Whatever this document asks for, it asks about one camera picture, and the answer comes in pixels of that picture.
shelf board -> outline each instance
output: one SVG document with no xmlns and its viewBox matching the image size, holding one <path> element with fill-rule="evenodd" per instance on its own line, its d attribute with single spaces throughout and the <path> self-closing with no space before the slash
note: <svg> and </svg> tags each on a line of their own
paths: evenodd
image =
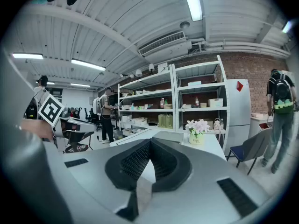
<svg viewBox="0 0 299 224">
<path fill-rule="evenodd" d="M 225 86 L 225 83 L 221 82 L 178 87 L 178 91 L 180 91 L 182 94 L 212 92 L 217 91 L 217 89 L 219 89 L 221 86 Z"/>
<path fill-rule="evenodd" d="M 150 97 L 158 97 L 159 95 L 163 95 L 163 96 L 171 96 L 171 89 L 167 89 L 167 90 L 162 90 L 162 91 L 151 91 L 151 92 L 146 92 L 146 93 L 142 93 L 142 94 L 138 94 L 138 95 L 132 95 L 132 96 L 126 96 L 126 97 L 122 97 L 121 99 L 145 99 L 145 98 L 150 98 Z"/>
<path fill-rule="evenodd" d="M 204 76 L 204 75 L 213 75 L 218 64 L 219 61 L 205 62 L 205 63 L 199 63 L 199 64 L 176 68 L 175 71 L 178 77 L 181 79 Z"/>
<path fill-rule="evenodd" d="M 173 112 L 173 109 L 157 109 L 157 110 L 120 110 L 120 112 Z"/>
<path fill-rule="evenodd" d="M 138 125 L 138 124 L 128 123 L 128 122 L 121 122 L 121 123 L 126 124 L 126 125 L 141 127 L 141 128 L 147 128 L 147 129 L 158 129 L 158 130 L 163 130 L 163 131 L 174 131 L 173 129 L 160 128 L 158 126 Z"/>
<path fill-rule="evenodd" d="M 167 70 L 162 73 L 154 74 L 148 77 L 141 78 L 139 80 L 135 80 L 133 82 L 130 82 L 128 84 L 124 84 L 120 86 L 120 88 L 125 88 L 129 90 L 137 90 L 141 89 L 143 87 L 147 87 L 150 85 L 155 85 L 155 84 L 161 84 L 165 82 L 170 82 L 170 71 Z"/>
<path fill-rule="evenodd" d="M 183 129 L 183 126 L 181 126 L 179 129 L 178 129 L 179 132 L 181 133 L 189 133 L 189 130 L 185 130 Z M 226 133 L 226 130 L 222 129 L 221 130 L 221 134 L 223 133 Z M 207 132 L 207 134 L 219 134 L 219 130 L 210 130 L 209 132 Z"/>
<path fill-rule="evenodd" d="M 188 112 L 188 111 L 217 111 L 217 110 L 227 110 L 225 107 L 207 107 L 207 108 L 190 108 L 190 109 L 178 109 L 180 112 Z"/>
</svg>

flower pot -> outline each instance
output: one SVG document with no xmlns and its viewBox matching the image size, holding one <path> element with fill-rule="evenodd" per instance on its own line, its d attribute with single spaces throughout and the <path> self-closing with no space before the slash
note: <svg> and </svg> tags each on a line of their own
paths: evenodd
<svg viewBox="0 0 299 224">
<path fill-rule="evenodd" d="M 203 134 L 197 135 L 197 138 L 195 134 L 190 134 L 189 136 L 189 143 L 191 144 L 204 144 L 205 136 Z"/>
</svg>

sneaker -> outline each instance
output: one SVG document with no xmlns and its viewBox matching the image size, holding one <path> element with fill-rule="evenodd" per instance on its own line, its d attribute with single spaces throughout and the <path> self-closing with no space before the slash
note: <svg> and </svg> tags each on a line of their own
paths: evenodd
<svg viewBox="0 0 299 224">
<path fill-rule="evenodd" d="M 276 173 L 276 171 L 277 171 L 277 168 L 275 168 L 274 165 L 272 165 L 271 172 L 274 174 L 274 173 Z"/>
<path fill-rule="evenodd" d="M 266 161 L 264 159 L 261 159 L 261 164 L 262 164 L 263 167 L 267 166 L 267 163 L 266 163 Z"/>
</svg>

white metal shelving unit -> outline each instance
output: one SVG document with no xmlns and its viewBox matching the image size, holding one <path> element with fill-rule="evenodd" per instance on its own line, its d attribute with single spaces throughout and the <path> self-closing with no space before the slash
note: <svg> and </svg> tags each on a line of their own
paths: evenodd
<svg viewBox="0 0 299 224">
<path fill-rule="evenodd" d="M 203 77 L 203 76 L 210 76 L 214 75 L 216 77 L 216 69 L 217 66 L 220 66 L 221 70 L 221 80 L 219 83 L 210 83 L 210 84 L 200 84 L 200 85 L 192 85 L 192 86 L 181 86 L 181 80 L 193 77 Z M 203 111 L 218 111 L 218 116 L 220 111 L 226 111 L 226 119 L 225 119 L 225 130 L 221 131 L 221 134 L 224 134 L 223 146 L 222 149 L 225 149 L 226 142 L 228 139 L 228 130 L 229 130 L 229 95 L 228 95 L 228 87 L 227 87 L 227 79 L 225 75 L 225 71 L 223 68 L 222 61 L 220 56 L 217 56 L 217 61 L 215 62 L 206 62 L 206 63 L 199 63 L 189 66 L 184 66 L 180 68 L 174 68 L 172 70 L 174 79 L 174 90 L 175 90 L 175 103 L 176 103 L 176 124 L 177 124 L 177 132 L 184 132 L 187 133 L 187 130 L 183 128 L 183 113 L 184 112 L 203 112 Z M 207 107 L 207 108 L 190 108 L 190 109 L 183 109 L 181 108 L 182 105 L 182 95 L 183 94 L 193 94 L 193 93 L 204 93 L 204 92 L 217 92 L 217 98 L 219 98 L 220 90 L 225 89 L 225 97 L 223 98 L 223 103 L 226 104 L 224 107 Z M 209 133 L 211 134 L 219 134 L 219 131 L 211 130 Z"/>
<path fill-rule="evenodd" d="M 148 77 L 144 77 L 138 80 L 135 80 L 133 82 L 130 82 L 128 84 L 120 85 L 118 84 L 118 100 L 119 103 L 122 100 L 140 100 L 140 99 L 147 99 L 147 98 L 158 98 L 158 97 L 164 97 L 164 96 L 172 96 L 172 109 L 147 109 L 147 110 L 119 110 L 119 115 L 123 113 L 128 113 L 128 112 L 159 112 L 159 113 L 171 113 L 172 114 L 172 123 L 173 123 L 173 128 L 172 129 L 166 129 L 166 128 L 160 128 L 158 126 L 149 126 L 149 125 L 138 125 L 138 124 L 132 124 L 128 122 L 121 122 L 119 125 L 119 129 L 121 130 L 122 127 L 125 126 L 135 126 L 135 127 L 142 127 L 142 128 L 151 128 L 151 129 L 159 129 L 159 130 L 168 130 L 168 131 L 176 131 L 176 118 L 175 118 L 175 101 L 174 101 L 174 77 L 172 70 L 174 69 L 174 65 L 170 64 L 169 65 L 169 70 L 154 74 Z M 166 89 L 166 90 L 158 90 L 158 91 L 150 91 L 138 95 L 133 95 L 133 96 L 126 96 L 120 98 L 120 90 L 122 88 L 128 89 L 128 90 L 142 90 L 146 87 L 152 86 L 152 85 L 157 85 L 157 84 L 163 84 L 163 83 L 171 83 L 171 89 Z"/>
</svg>

white corrugated ceiling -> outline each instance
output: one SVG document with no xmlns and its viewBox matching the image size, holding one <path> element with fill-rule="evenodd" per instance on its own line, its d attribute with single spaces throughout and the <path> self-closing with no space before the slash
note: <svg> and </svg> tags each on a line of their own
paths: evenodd
<svg viewBox="0 0 299 224">
<path fill-rule="evenodd" d="M 20 69 L 36 78 L 49 76 L 61 85 L 77 82 L 104 87 L 135 72 L 149 61 L 138 53 L 141 46 L 169 33 L 181 31 L 187 39 L 207 42 L 255 42 L 267 24 L 270 30 L 261 44 L 279 48 L 288 42 L 281 32 L 286 23 L 278 13 L 273 24 L 268 18 L 277 9 L 270 0 L 201 0 L 204 19 L 193 22 L 186 0 L 65 0 L 26 5 L 11 25 L 4 40 L 9 53 L 40 53 L 44 60 L 15 60 Z M 104 72 L 71 64 L 78 59 L 106 67 Z"/>
</svg>

